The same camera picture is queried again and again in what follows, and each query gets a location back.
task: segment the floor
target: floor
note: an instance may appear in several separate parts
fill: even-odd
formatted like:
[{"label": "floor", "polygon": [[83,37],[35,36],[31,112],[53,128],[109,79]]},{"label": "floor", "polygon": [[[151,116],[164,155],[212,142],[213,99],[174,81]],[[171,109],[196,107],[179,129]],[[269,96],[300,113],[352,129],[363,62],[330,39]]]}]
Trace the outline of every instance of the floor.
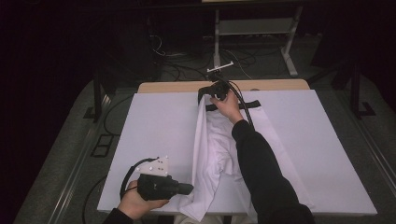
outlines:
[{"label": "floor", "polygon": [[[233,66],[223,69],[222,74],[228,79],[290,78],[279,53],[285,40],[283,35],[221,39],[221,63],[234,62]],[[200,56],[186,54],[182,49],[167,52],[169,56],[164,57],[159,81],[205,79],[206,69],[213,66],[212,41],[211,37],[205,38]],[[322,70],[310,65],[319,41],[320,35],[296,37],[290,55],[299,73],[298,78],[309,79]],[[378,215],[318,215],[316,222],[394,223],[396,192],[391,187],[391,179],[394,178],[391,172],[396,169],[396,115],[382,100],[375,85],[362,77],[361,101],[369,103],[376,116],[356,119],[348,107],[349,86],[344,90],[334,90],[331,85],[334,76],[335,73],[331,73],[312,83],[310,88],[317,92]],[[104,114],[98,122],[92,123],[92,119],[83,118],[87,109],[93,107],[92,83],[85,87],[75,101],[16,223],[85,223],[82,219],[87,223],[100,223],[106,218],[106,214],[96,211],[96,206],[129,103],[136,91],[136,88],[122,88],[105,97]],[[376,160],[378,155],[383,155],[386,160]],[[390,178],[383,170],[388,171]],[[42,193],[43,188],[48,190],[46,194]],[[144,223],[154,223],[157,217],[147,216],[143,220]]]}]

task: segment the white board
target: white board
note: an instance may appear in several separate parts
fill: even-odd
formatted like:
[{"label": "white board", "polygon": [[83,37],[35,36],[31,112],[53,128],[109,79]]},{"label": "white board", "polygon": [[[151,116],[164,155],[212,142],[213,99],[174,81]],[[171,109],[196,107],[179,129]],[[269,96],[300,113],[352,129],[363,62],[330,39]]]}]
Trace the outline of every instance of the white board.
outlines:
[{"label": "white board", "polygon": [[[321,214],[372,215],[376,210],[359,180],[315,91],[244,91],[259,100]],[[132,100],[98,210],[120,202],[120,184],[129,168],[145,158],[169,157],[169,173],[189,183],[198,115],[197,93],[138,93]],[[210,214],[243,214],[242,204],[223,175]],[[177,213],[178,196],[157,212]]]}]

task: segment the metal stand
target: metal stand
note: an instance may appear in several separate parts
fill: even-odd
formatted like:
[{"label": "metal stand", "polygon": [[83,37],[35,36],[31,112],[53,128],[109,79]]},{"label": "metal stand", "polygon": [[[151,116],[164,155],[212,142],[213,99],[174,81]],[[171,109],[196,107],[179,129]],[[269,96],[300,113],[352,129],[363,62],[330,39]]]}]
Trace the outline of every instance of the metal stand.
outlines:
[{"label": "metal stand", "polygon": [[100,116],[102,115],[102,92],[100,88],[100,79],[98,71],[95,72],[93,75],[93,98],[94,98],[94,107],[95,107],[95,114],[93,118],[93,122],[99,120]]},{"label": "metal stand", "polygon": [[294,35],[297,30],[298,22],[300,21],[300,16],[302,11],[303,11],[303,7],[297,7],[296,14],[293,17],[293,22],[291,23],[290,26],[288,42],[286,43],[285,47],[280,50],[283,56],[283,60],[285,61],[286,66],[288,67],[289,74],[291,77],[298,76],[297,70],[294,67],[294,63],[289,55],[289,51]]},{"label": "metal stand", "polygon": [[361,116],[374,116],[375,112],[367,102],[362,102],[365,110],[359,110],[359,95],[361,89],[361,73],[358,65],[354,64],[354,69],[351,79],[351,93],[350,93],[350,106],[356,118],[361,119]]},{"label": "metal stand", "polygon": [[[294,38],[294,35],[297,30],[297,26],[300,20],[301,13],[303,11],[303,7],[297,7],[296,13],[294,17],[292,18],[290,28],[288,29],[287,26],[284,27],[283,29],[281,27],[286,24],[287,20],[285,19],[278,19],[278,20],[249,20],[248,22],[251,22],[252,25],[249,25],[248,29],[253,29],[250,32],[253,34],[275,34],[275,33],[285,33],[288,34],[288,41],[286,42],[285,47],[283,47],[280,51],[283,57],[283,60],[285,61],[286,66],[288,67],[289,74],[291,77],[297,77],[298,73],[296,68],[294,67],[294,63],[291,60],[291,57],[289,55],[289,51],[291,48],[291,44]],[[219,21],[219,10],[216,10],[216,20],[215,20],[215,53],[213,55],[213,63],[214,67],[220,67],[220,57],[219,57],[219,36],[220,35],[246,35],[249,34],[248,29],[246,27],[243,27],[246,24],[246,22],[242,21],[229,21],[223,22],[222,30],[220,30],[220,21]]]}]

